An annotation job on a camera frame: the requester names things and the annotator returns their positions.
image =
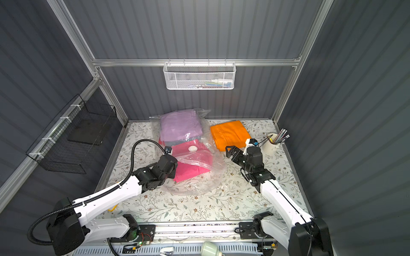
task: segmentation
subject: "floral tablecloth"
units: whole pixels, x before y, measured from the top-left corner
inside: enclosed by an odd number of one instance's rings
[[[252,138],[258,141],[266,137],[265,134],[276,132],[271,120],[243,120],[241,122]],[[218,123],[222,121],[210,121],[210,125]],[[142,138],[152,138],[150,123],[132,123],[107,186],[125,178],[130,168],[131,148],[137,140]],[[134,170],[155,161],[154,147],[148,143],[142,143],[136,147]],[[227,171],[223,176],[223,181],[207,194],[179,196],[159,188],[122,201],[112,212],[105,211],[98,218],[114,218],[129,213],[137,222],[249,220],[257,213],[270,211],[280,219],[274,207],[244,180],[239,172],[240,167],[225,156],[224,161]],[[288,195],[306,210],[282,146],[275,155],[264,156],[264,162],[265,168],[275,175]]]

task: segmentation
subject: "wire mesh basket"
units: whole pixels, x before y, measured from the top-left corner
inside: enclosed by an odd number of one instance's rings
[[[235,63],[220,66],[164,64],[166,88],[169,90],[232,90],[235,73]]]
[[[116,118],[114,106],[82,101],[47,138],[27,155],[47,171],[86,174]]]

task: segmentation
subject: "gray wall panel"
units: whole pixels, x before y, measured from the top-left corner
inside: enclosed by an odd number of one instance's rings
[[[91,81],[46,1],[0,1],[0,185]]]
[[[26,157],[50,121],[92,76],[50,9],[42,1],[0,1],[0,185]],[[107,103],[97,90],[90,101]],[[0,255],[54,255],[50,246],[27,240],[34,220],[64,197],[94,191],[121,130],[118,120],[86,175],[47,172],[37,167],[0,214]],[[49,240],[45,223],[35,235]]]
[[[292,67],[238,67],[233,90],[168,90],[161,67],[103,67],[130,119],[177,109],[210,109],[208,118],[270,118]]]
[[[409,13],[408,1],[336,1],[279,120],[338,255],[409,249]]]
[[[66,1],[98,59],[291,59],[320,0]]]
[[[89,101],[107,104],[99,89]],[[52,246],[34,245],[27,240],[28,227],[37,218],[51,212],[60,199],[68,197],[73,200],[94,192],[121,129],[121,123],[115,120],[87,174],[48,172],[40,166],[33,171],[0,214],[0,234],[3,240],[0,255],[55,255]],[[50,239],[45,224],[46,222],[39,224],[34,231],[38,239]]]

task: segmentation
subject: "purple cloth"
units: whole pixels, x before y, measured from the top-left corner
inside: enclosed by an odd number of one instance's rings
[[[202,126],[195,110],[170,112],[161,116],[162,141],[188,141],[202,135]]]

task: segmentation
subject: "zip tie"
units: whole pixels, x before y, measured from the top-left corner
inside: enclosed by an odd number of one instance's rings
[[[70,105],[70,106],[77,106],[81,110],[81,105],[73,104],[73,105]]]
[[[60,117],[60,119],[63,119],[63,118],[67,119],[71,123],[71,119],[69,116]]]
[[[54,141],[51,137],[48,137],[48,138],[42,138],[42,140],[51,140],[51,142],[52,142],[53,144],[55,144],[55,141]]]
[[[28,153],[29,155],[36,155],[36,156],[41,156],[43,157],[43,153],[39,152],[39,153]]]

